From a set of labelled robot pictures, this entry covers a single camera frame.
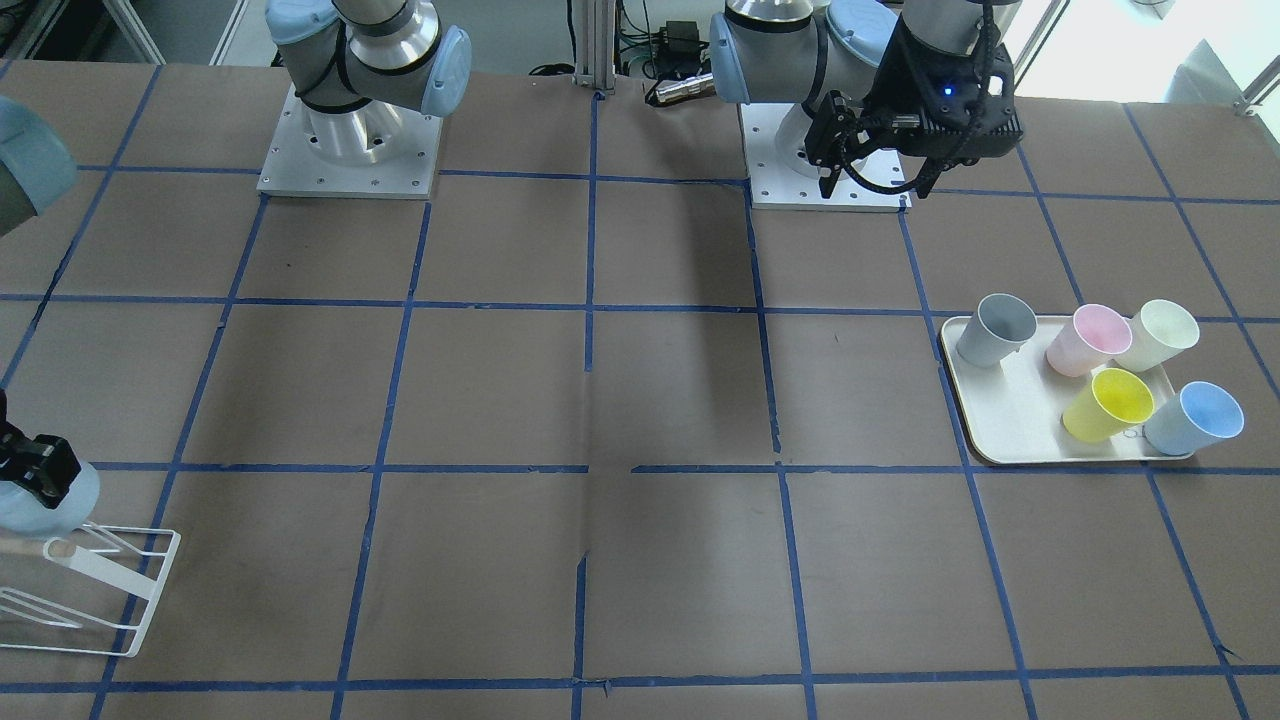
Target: white tray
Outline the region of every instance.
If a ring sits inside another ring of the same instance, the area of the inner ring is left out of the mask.
[[[1044,360],[1044,350],[1069,319],[1039,315],[1032,340],[995,368],[970,365],[955,352],[969,318],[951,318],[942,324],[942,354],[974,450],[997,465],[1190,457],[1160,452],[1147,442],[1140,425],[1100,443],[1080,442],[1066,432],[1062,411],[1092,377],[1068,378]],[[1137,375],[1151,388],[1157,410],[1174,397],[1162,366]]]

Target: yellow cup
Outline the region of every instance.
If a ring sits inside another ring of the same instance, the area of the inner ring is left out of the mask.
[[[1066,432],[1083,442],[1102,442],[1134,425],[1146,423],[1156,411],[1151,388],[1138,375],[1107,368],[1093,375],[1089,387],[1075,396],[1062,413]]]

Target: blue tape grid line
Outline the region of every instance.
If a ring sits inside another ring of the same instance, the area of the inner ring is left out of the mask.
[[[115,174],[115,168],[119,167],[120,159],[124,156],[124,150],[129,146],[129,140],[133,138],[133,132],[138,128],[142,113],[146,110],[147,102],[151,100],[151,92],[155,90],[156,81],[160,78],[160,67],[156,67],[156,69],[152,70],[151,79],[147,81],[147,87],[142,91],[142,97],[138,100],[138,105],[133,110],[133,117],[129,119],[129,124],[124,129],[124,137],[120,138],[120,145],[115,149],[115,155],[111,156],[111,164],[108,165],[106,173],[102,176],[102,181],[97,186],[97,192],[93,193],[93,200],[90,202],[88,209],[84,211],[84,217],[81,219],[79,227],[76,229],[76,234],[72,236],[72,242],[67,247],[67,252],[58,263],[58,269],[54,270],[54,277],[49,281],[49,287],[45,290],[44,299],[36,307],[36,313],[31,318],[31,323],[27,324],[27,332],[23,333],[22,341],[18,343],[18,348],[14,351],[13,357],[9,361],[9,368],[5,370],[4,377],[0,378],[0,387],[9,387],[13,382],[13,375],[18,372],[18,365],[22,363],[23,355],[27,354],[27,348],[31,346],[31,338],[36,336],[36,328],[40,327],[40,320],[45,316],[45,309],[49,306],[49,299],[54,295],[54,291],[58,290],[58,283],[61,282],[63,275],[67,273],[67,268],[70,265],[72,258],[74,258],[76,250],[84,238],[84,232],[88,229],[90,222],[93,219],[93,213],[97,211],[97,206],[101,204],[102,196],[106,195],[106,186],[110,184],[111,177]]]
[[[938,383],[942,386],[942,395],[947,402],[947,415],[951,420],[951,432],[955,436],[956,452],[964,469],[965,483],[969,487],[969,498],[973,502],[974,515],[978,520],[978,530],[982,534],[982,543],[987,551],[987,562],[991,566],[991,577],[996,583],[996,596],[1000,600],[1000,610],[1005,618],[1005,629],[1009,632],[1009,646],[1014,656],[1014,665],[1018,671],[1018,684],[1023,691],[1023,702],[1027,706],[1027,717],[1038,720],[1036,700],[1032,696],[1030,676],[1027,673],[1027,661],[1023,657],[1021,639],[1018,637],[1018,625],[1014,621],[1012,603],[1009,601],[1009,591],[1005,587],[1005,577],[1000,570],[1000,557],[996,555],[996,542],[991,536],[991,527],[987,523],[987,511],[982,505],[982,495],[978,492],[978,480],[973,466],[969,462],[969,451],[965,443],[964,429],[960,424],[960,411],[955,405],[951,388],[951,379],[942,366],[942,348],[938,342],[938,331],[933,323],[933,314],[929,310],[929,297],[924,290],[924,278],[920,274],[920,265],[915,255],[915,243],[911,242],[911,231],[906,223],[906,211],[899,213],[899,228],[902,231],[902,242],[906,245],[906,256],[911,263],[911,274],[915,277],[915,288],[920,297],[920,309],[924,310],[924,324],[929,333],[929,346],[933,348],[933,357],[937,361]]]
[[[1048,225],[1048,234],[1053,238],[1053,247],[1057,250],[1059,259],[1062,260],[1062,269],[1066,270],[1066,281],[1071,283],[1071,292],[1075,295],[1075,301],[1084,305],[1084,293],[1080,292],[1080,283],[1075,281],[1071,261],[1066,258],[1066,247],[1062,246],[1062,238],[1057,234],[1057,225],[1053,224],[1053,217],[1048,211],[1048,202],[1044,201],[1044,193],[1041,192],[1039,183],[1036,182],[1036,173],[1032,172],[1032,164],[1027,159],[1027,152],[1023,151],[1021,145],[1018,146],[1018,159],[1023,163],[1023,170],[1027,173],[1027,181],[1032,184],[1036,202],[1039,204],[1041,214],[1044,215],[1044,224]]]
[[[417,250],[413,255],[413,272],[410,275],[408,291],[404,293],[403,313],[401,315],[399,337],[396,341],[396,360],[392,364],[392,379],[387,388],[387,411],[383,415],[383,430],[378,438],[378,455],[374,461],[374,478],[369,489],[369,519],[365,523],[364,538],[360,543],[360,561],[356,566],[356,583],[351,593],[351,611],[347,616],[347,633],[342,643],[342,659],[338,665],[338,687],[333,693],[332,720],[342,717],[342,706],[346,698],[348,675],[351,673],[351,656],[356,646],[356,630],[360,626],[360,607],[365,597],[365,580],[369,577],[369,559],[374,547],[374,530],[378,524],[378,502],[381,497],[383,475],[387,471],[387,446],[390,443],[392,423],[396,420],[396,398],[399,395],[401,372],[404,368],[404,348],[408,346],[410,325],[413,322],[413,296],[417,293],[417,283],[422,274],[422,256],[426,252],[426,237],[431,225],[431,205],[428,204],[422,211],[422,225],[419,231]]]
[[[818,720],[818,696],[813,684],[813,664],[809,657],[809,625],[805,620],[804,588],[800,582],[800,553],[796,548],[795,516],[791,511],[791,488],[782,465],[782,432],[778,423],[777,392],[773,383],[773,355],[769,348],[769,323],[764,304],[764,279],[760,274],[760,254],[751,220],[751,188],[742,186],[742,211],[746,222],[746,245],[751,255],[751,287],[755,295],[755,322],[760,336],[760,363],[764,372],[764,396],[769,409],[769,434],[773,441],[774,471],[778,477],[778,503],[782,511],[782,530],[787,542],[787,570],[791,575],[791,605],[795,610],[796,646],[800,656],[800,680],[804,685],[808,720]]]
[[[600,102],[605,95],[591,94],[591,147],[590,176],[588,176],[586,197],[586,318],[584,319],[585,340],[582,341],[582,372],[590,373],[595,363],[595,223],[596,192],[600,182],[596,177],[600,163]]]
[[[1276,386],[1276,380],[1271,375],[1271,370],[1268,370],[1266,363],[1263,363],[1262,354],[1258,352],[1258,346],[1253,342],[1253,336],[1249,334],[1249,328],[1245,327],[1244,322],[1240,319],[1240,314],[1235,309],[1235,302],[1231,301],[1230,293],[1226,292],[1226,284],[1222,283],[1222,278],[1217,274],[1217,269],[1213,266],[1212,260],[1210,260],[1208,252],[1204,250],[1204,243],[1201,242],[1199,233],[1197,233],[1196,227],[1192,225],[1192,220],[1187,215],[1187,209],[1183,206],[1181,199],[1178,197],[1178,193],[1174,192],[1172,183],[1169,182],[1169,176],[1165,174],[1165,169],[1160,165],[1160,160],[1156,159],[1156,152],[1151,149],[1147,136],[1143,135],[1142,127],[1138,124],[1138,118],[1133,114],[1133,109],[1128,104],[1124,106],[1124,111],[1125,115],[1129,117],[1129,124],[1133,126],[1133,132],[1138,135],[1138,141],[1142,143],[1142,149],[1147,152],[1147,158],[1151,160],[1152,167],[1156,168],[1156,174],[1160,176],[1160,182],[1164,183],[1165,190],[1169,191],[1169,199],[1172,201],[1174,208],[1178,209],[1178,215],[1183,219],[1183,224],[1187,225],[1187,233],[1196,245],[1196,251],[1199,252],[1201,260],[1204,263],[1204,268],[1208,270],[1210,277],[1213,278],[1213,284],[1217,286],[1217,292],[1222,296],[1222,301],[1226,302],[1226,309],[1231,313],[1231,319],[1235,320],[1236,327],[1240,329],[1240,334],[1244,336],[1244,342],[1249,346],[1249,351],[1253,352],[1253,359],[1262,370],[1262,375],[1267,379],[1267,384],[1271,386],[1271,393],[1280,400],[1280,386]]]
[[[1192,591],[1192,597],[1196,600],[1196,610],[1199,611],[1201,621],[1204,623],[1204,632],[1208,633],[1208,639],[1213,644],[1213,652],[1217,655],[1217,664],[1221,669],[1222,675],[1226,678],[1226,685],[1231,691],[1231,698],[1235,701],[1235,708],[1240,714],[1240,720],[1249,720],[1249,710],[1244,706],[1244,696],[1240,694],[1240,685],[1235,680],[1235,674],[1231,671],[1231,662],[1226,657],[1226,646],[1222,644],[1222,639],[1217,635],[1217,630],[1213,628],[1213,619],[1210,618],[1208,606],[1204,605],[1204,596],[1201,593],[1199,583],[1196,582],[1196,575],[1192,573],[1190,562],[1187,560],[1187,551],[1183,548],[1181,539],[1178,538],[1178,530],[1174,528],[1174,519],[1169,514],[1169,506],[1165,505],[1165,496],[1160,492],[1160,483],[1156,482],[1155,473],[1147,469],[1147,484],[1151,486],[1151,495],[1156,500],[1156,506],[1160,509],[1160,519],[1165,523],[1165,530],[1169,532],[1169,542],[1174,546],[1174,553],[1178,556],[1178,565],[1183,569],[1183,575],[1187,578],[1187,587]]]

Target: cylindrical metal part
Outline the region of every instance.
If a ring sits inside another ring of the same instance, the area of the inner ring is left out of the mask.
[[[399,28],[374,35],[351,28],[351,51],[361,63],[380,70],[398,70],[425,58],[440,37],[440,17],[429,0],[408,0],[412,6]]]
[[[716,78],[712,76],[712,73],[707,73],[662,86],[658,88],[655,95],[660,105],[667,105],[677,100],[684,100],[685,97],[701,95],[703,92],[707,92],[708,90],[712,90],[714,87],[716,87]]]
[[[394,18],[406,0],[333,0],[342,17],[362,26],[378,26]]]
[[[993,0],[993,19],[1002,37],[1021,0]],[[948,55],[972,55],[982,32],[980,0],[908,0],[902,22],[920,42]]]
[[[792,23],[813,14],[809,0],[727,0],[724,9],[763,23]]]

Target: plastic cup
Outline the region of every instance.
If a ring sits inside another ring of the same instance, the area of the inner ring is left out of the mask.
[[[1187,455],[1244,430],[1244,411],[1231,393],[1196,380],[1147,420],[1147,442],[1165,455]]]
[[[1138,375],[1107,368],[1089,380],[1062,413],[1066,432],[1082,442],[1102,442],[1151,418],[1156,400]]]
[[[1106,305],[1082,305],[1062,327],[1044,359],[1059,373],[1078,378],[1133,345],[1129,322]]]
[[[1129,322],[1133,346],[1116,357],[1116,365],[1134,373],[1149,370],[1199,342],[1199,324],[1185,307],[1169,300],[1152,300]]]
[[[956,352],[972,365],[991,368],[1036,334],[1036,311],[1025,302],[997,292],[978,302],[978,311],[960,333]]]

